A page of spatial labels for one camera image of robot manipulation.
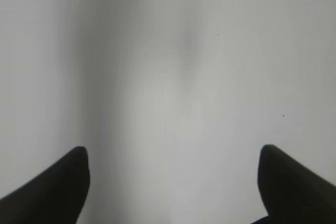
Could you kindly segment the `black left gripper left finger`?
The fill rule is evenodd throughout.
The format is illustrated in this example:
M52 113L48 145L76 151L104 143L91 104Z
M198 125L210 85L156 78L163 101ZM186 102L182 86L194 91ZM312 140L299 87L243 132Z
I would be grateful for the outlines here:
M1 198L1 223L76 223L89 187L88 152L77 146Z

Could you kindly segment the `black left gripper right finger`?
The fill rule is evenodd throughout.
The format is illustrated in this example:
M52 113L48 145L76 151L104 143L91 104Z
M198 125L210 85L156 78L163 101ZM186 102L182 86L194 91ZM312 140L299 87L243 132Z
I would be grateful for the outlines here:
M257 223L335 223L335 185L275 145L260 151L257 185L267 212Z

